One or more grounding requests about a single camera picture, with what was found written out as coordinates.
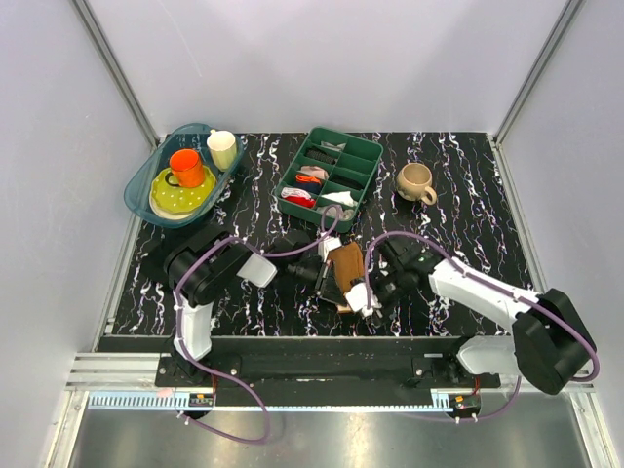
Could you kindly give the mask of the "brown underwear beige waistband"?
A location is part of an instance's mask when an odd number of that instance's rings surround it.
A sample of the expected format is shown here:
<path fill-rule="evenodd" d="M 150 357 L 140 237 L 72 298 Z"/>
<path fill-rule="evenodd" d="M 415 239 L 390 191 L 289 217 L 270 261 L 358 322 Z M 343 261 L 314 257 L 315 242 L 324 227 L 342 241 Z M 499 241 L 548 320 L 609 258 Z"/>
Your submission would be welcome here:
<path fill-rule="evenodd" d="M 364 257 L 360 246 L 355 242 L 330 251 L 328 259 L 332 263 L 337 285 L 343 294 L 349 293 L 353 282 L 365 275 Z"/>

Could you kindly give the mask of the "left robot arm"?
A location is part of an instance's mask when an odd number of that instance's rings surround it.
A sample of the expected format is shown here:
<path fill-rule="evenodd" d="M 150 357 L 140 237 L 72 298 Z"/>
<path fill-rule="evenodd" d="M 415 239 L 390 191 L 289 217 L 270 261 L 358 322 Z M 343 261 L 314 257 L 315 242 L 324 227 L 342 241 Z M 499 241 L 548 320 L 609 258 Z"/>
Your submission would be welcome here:
<path fill-rule="evenodd" d="M 280 276 L 317 285 L 327 277 L 329 253 L 341 246 L 333 235 L 313 241 L 295 230 L 261 252 L 213 226 L 166 244 L 156 264 L 174 293 L 176 320 L 181 323 L 174 338 L 181 356 L 176 374 L 191 386 L 209 378 L 211 363 L 205 357 L 212 350 L 213 309 L 230 288 L 246 281 L 263 289 Z"/>

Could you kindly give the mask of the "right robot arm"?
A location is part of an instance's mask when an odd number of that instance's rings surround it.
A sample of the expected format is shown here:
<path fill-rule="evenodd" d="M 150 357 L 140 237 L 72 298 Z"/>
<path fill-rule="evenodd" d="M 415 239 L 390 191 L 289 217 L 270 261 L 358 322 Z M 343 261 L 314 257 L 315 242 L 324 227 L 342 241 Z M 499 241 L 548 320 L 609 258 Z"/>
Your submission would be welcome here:
<path fill-rule="evenodd" d="M 366 304 L 429 289 L 506 330 L 504 336 L 471 337 L 447 357 L 443 375 L 451 385 L 464 386 L 483 373 L 515 374 L 556 395 L 571 382 L 599 375 L 596 343 L 564 292 L 534 292 L 495 280 L 415 233 L 386 232 L 370 243 L 365 261 L 375 253 L 390 272 L 366 286 Z"/>

